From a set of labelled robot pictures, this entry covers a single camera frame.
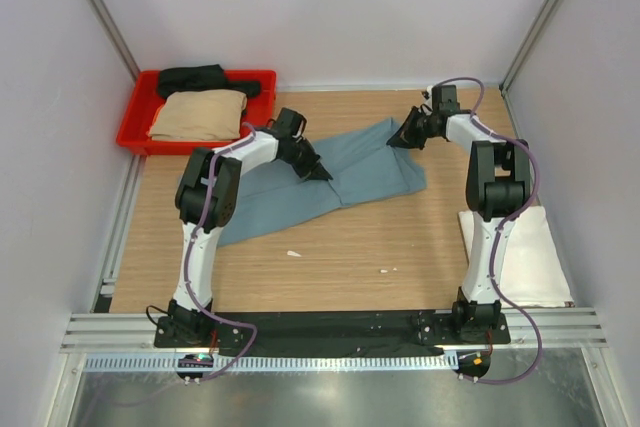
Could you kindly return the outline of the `blue t-shirt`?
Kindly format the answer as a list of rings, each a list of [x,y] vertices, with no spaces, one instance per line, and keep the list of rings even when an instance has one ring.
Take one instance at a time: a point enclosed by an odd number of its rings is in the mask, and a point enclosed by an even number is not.
[[[313,143],[329,181],[303,180],[276,160],[244,174],[235,212],[218,245],[278,232],[332,211],[426,188],[424,169],[387,140],[400,124],[387,118]]]

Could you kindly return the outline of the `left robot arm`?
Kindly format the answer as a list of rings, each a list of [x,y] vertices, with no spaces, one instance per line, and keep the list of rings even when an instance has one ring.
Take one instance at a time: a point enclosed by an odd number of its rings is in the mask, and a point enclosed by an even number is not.
[[[183,232],[179,281],[156,322],[156,347],[200,347],[213,339],[221,323],[212,313],[213,267],[243,175],[279,160],[304,181],[332,179],[304,137],[306,123],[301,113],[284,108],[263,127],[248,125],[240,140],[192,152],[175,195]]]

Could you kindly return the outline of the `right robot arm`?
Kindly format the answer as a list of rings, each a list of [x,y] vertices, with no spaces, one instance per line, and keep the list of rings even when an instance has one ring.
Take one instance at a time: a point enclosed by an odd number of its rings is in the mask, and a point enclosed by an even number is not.
[[[465,195],[473,239],[469,267],[451,311],[420,315],[421,342],[480,344],[495,337],[506,343],[499,284],[515,215],[531,197],[527,146],[507,140],[479,121],[474,111],[462,109],[454,85],[429,87],[423,98],[387,144],[422,149],[427,140],[441,137],[468,152]]]

